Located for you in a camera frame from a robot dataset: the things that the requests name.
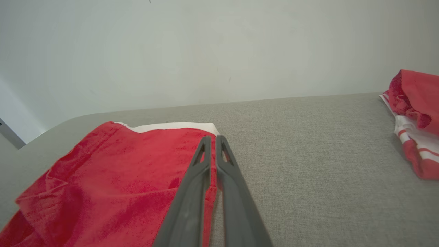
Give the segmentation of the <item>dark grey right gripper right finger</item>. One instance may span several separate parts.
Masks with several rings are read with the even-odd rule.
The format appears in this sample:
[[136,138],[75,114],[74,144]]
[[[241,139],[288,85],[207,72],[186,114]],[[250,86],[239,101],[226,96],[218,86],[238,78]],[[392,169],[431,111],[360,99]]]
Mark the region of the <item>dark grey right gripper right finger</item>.
[[222,191],[226,247],[272,247],[262,217],[225,136],[215,140],[217,184]]

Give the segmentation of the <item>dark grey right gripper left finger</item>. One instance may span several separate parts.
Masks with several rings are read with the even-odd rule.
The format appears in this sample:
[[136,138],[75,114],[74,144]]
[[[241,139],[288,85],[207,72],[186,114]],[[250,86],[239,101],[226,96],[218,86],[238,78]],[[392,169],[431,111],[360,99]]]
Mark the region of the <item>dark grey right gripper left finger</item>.
[[154,247],[201,247],[204,201],[211,183],[211,137],[204,136],[160,226]]

